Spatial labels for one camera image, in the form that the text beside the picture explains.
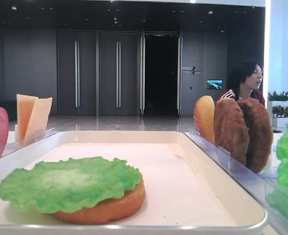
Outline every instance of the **black hair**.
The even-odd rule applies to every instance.
[[[238,91],[240,84],[244,83],[246,78],[250,77],[254,73],[257,65],[259,65],[262,70],[259,63],[252,60],[244,60],[231,70],[231,73],[226,81],[226,89],[233,90],[235,100],[239,100]]]

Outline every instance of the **cheese slice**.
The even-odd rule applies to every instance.
[[[52,98],[37,99],[35,101],[25,133],[25,138],[46,130],[51,104]]]
[[[38,97],[17,94],[17,114],[18,114],[18,139],[25,137],[28,123],[31,118],[33,106]]]

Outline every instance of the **person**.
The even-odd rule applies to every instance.
[[[263,78],[260,64],[245,60],[232,69],[226,82],[226,91],[218,98],[233,98],[236,101],[246,97],[255,98],[259,103],[265,105],[263,94],[260,88]]]

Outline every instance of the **green lettuce leaf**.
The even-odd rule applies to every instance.
[[[32,170],[15,169],[0,183],[0,198],[17,211],[75,212],[109,199],[119,199],[141,180],[126,161],[102,157],[40,162]]]

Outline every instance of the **white tray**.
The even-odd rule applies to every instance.
[[[256,235],[267,223],[264,207],[179,132],[56,133],[0,159],[0,181],[39,161],[93,156],[118,157],[140,169],[146,188],[140,211],[105,226],[77,226],[16,212],[0,199],[0,235]]]

